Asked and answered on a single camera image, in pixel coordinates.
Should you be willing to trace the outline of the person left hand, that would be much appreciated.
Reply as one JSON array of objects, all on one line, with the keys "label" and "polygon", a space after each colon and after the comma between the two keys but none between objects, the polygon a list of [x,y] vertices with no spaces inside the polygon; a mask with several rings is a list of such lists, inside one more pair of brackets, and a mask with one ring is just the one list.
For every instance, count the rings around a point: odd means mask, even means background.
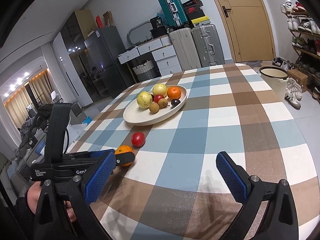
[{"label": "person left hand", "polygon": [[[39,201],[41,190],[42,190],[41,182],[36,181],[35,183],[33,183],[33,185],[31,185],[31,187],[29,188],[29,190],[27,192],[27,203],[28,203],[28,206],[33,214],[36,213],[36,208],[37,208],[37,204]],[[75,215],[74,210],[71,206],[71,202],[65,201],[65,207],[66,207],[66,211],[67,211],[69,220],[72,223],[75,222],[76,215]]]}]

